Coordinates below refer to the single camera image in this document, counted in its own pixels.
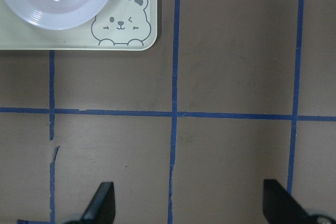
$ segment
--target cartoon bear face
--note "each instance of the cartoon bear face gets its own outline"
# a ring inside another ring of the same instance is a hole
[[[92,35],[99,45],[104,40],[113,45],[129,45],[132,41],[143,45],[151,33],[147,6],[148,0],[109,0],[91,25]]]

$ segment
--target tray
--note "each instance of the tray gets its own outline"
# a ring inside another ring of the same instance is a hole
[[[158,0],[109,0],[87,23],[44,30],[21,20],[0,0],[0,49],[127,50],[150,48],[157,36]]]

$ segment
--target gray floor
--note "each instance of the gray floor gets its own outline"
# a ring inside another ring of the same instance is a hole
[[[266,223],[264,178],[336,217],[336,0],[304,0],[298,51],[299,0],[159,2],[161,34],[146,51],[56,51],[55,108],[128,115],[60,111],[53,141],[49,52],[0,51],[0,222],[50,221],[58,146],[57,222],[83,212],[105,180],[116,224],[167,223],[169,213],[169,224]]]

